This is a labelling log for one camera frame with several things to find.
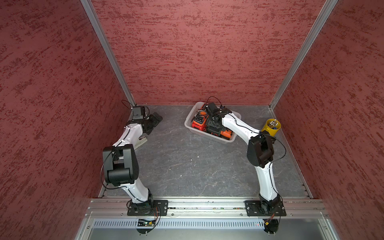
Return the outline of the orange grey multimeter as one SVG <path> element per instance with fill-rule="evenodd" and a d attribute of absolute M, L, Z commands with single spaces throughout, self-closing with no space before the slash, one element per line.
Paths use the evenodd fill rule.
<path fill-rule="evenodd" d="M 203 104 L 202 107 L 198 109 L 196 116 L 194 117 L 194 122 L 203 125 L 208 117 L 209 113 L 207 110 L 207 104 Z"/>

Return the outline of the orange multimeter with probes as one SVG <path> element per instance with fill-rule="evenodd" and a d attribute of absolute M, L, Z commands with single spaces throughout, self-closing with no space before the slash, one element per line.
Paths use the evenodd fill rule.
<path fill-rule="evenodd" d="M 232 136 L 233 136 L 233 132 L 229 129 L 225 129 L 220 133 L 220 137 L 226 140 L 230 140 Z"/>

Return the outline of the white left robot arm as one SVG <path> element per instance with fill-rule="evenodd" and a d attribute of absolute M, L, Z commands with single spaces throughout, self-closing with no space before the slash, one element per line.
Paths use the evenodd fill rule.
<path fill-rule="evenodd" d="M 151 210 L 155 204 L 150 190 L 139 179 L 135 146 L 140 137 L 149 135 L 163 118 L 156 112 L 151 114 L 147 106 L 133 106 L 131 110 L 132 119 L 125 125 L 120 138 L 103 149 L 101 183 L 107 190 L 125 191 L 131 198 L 131 207 L 136 211 Z"/>

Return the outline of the bright red multimeter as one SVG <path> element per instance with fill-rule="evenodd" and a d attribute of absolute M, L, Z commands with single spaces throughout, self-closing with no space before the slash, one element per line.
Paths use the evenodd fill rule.
<path fill-rule="evenodd" d="M 207 117 L 205 115 L 196 115 L 192 121 L 191 127 L 205 132 L 207 127 Z"/>

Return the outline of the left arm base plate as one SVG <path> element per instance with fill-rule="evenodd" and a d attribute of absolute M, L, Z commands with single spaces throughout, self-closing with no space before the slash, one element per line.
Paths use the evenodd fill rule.
<path fill-rule="evenodd" d="M 167 215 L 169 201 L 168 200 L 150 200 L 144 203 L 129 202 L 128 216 L 152 216 L 163 217 Z"/>

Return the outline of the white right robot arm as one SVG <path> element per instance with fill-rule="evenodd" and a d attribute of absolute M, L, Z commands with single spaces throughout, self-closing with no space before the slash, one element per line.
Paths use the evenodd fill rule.
<path fill-rule="evenodd" d="M 231 130 L 247 144 L 247 159 L 256 168 L 260 184 L 261 212 L 271 215 L 282 204 L 273 177 L 274 137 L 246 124 L 227 108 L 209 103 L 203 109 L 208 112 L 209 127 Z"/>

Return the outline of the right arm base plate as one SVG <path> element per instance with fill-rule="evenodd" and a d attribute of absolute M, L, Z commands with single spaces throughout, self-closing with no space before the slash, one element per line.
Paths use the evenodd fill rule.
<path fill-rule="evenodd" d="M 281 200 L 244 201 L 248 217 L 286 217 L 287 213 Z"/>

